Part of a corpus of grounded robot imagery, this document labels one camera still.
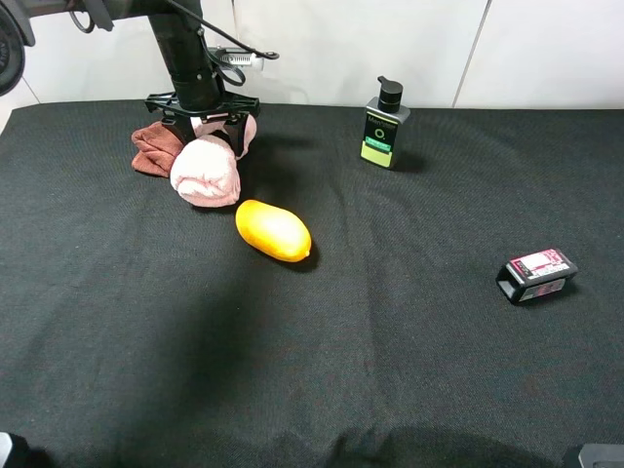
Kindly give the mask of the grey robot base right corner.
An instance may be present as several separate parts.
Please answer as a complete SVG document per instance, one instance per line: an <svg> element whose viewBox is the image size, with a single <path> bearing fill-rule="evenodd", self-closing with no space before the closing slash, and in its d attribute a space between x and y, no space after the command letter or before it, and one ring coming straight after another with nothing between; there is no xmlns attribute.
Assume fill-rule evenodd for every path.
<svg viewBox="0 0 624 468"><path fill-rule="evenodd" d="M623 468L624 446L584 444L570 448L563 458L565 468Z"/></svg>

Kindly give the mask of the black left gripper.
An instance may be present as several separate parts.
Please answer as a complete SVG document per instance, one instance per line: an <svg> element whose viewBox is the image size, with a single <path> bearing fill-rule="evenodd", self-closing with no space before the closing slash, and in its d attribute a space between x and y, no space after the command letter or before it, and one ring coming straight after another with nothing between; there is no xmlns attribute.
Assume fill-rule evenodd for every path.
<svg viewBox="0 0 624 468"><path fill-rule="evenodd" d="M172 92L151 94L144 103L149 112L162 113L162 125L182 146L194 140L193 118L225 121L223 129L235 157L247 155L253 141L253 117L258 116L260 109L258 98L226 91L221 77L206 71L173 75L172 82Z"/></svg>

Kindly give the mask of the grey robot base left corner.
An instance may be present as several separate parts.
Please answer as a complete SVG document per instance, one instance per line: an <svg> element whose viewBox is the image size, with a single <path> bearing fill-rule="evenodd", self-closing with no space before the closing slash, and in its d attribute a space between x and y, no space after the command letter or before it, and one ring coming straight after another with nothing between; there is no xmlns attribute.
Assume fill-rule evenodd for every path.
<svg viewBox="0 0 624 468"><path fill-rule="evenodd" d="M7 432L0 433L1 468L24 468L29 453L27 441Z"/></svg>

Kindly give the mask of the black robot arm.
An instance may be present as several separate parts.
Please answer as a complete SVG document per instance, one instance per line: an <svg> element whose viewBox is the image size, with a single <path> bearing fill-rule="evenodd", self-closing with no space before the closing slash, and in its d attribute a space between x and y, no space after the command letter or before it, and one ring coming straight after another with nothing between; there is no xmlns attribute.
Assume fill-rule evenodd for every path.
<svg viewBox="0 0 624 468"><path fill-rule="evenodd" d="M224 127L234 154L245 149L245 130L259 110L259 99L226 90L241 87L245 76L228 54L277 59L231 37L203 19L199 1L3 1L1 3L1 94L20 81L25 51L35 45L30 20L68 13L84 33L99 28L110 31L116 20L146 17L157 41L174 90L152 94L144 101L150 112L162 112L162 124L183 143L196 138L191 120L217 122ZM77 13L89 16L83 25Z"/></svg>

